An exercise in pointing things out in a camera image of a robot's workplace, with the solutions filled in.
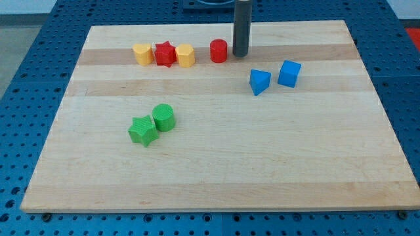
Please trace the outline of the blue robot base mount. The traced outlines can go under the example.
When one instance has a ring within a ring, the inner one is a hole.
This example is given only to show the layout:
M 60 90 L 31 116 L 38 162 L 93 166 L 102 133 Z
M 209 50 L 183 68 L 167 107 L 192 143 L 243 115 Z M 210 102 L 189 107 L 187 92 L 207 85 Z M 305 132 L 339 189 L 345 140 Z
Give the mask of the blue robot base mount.
M 182 0 L 184 12 L 198 10 L 232 10 L 235 0 Z

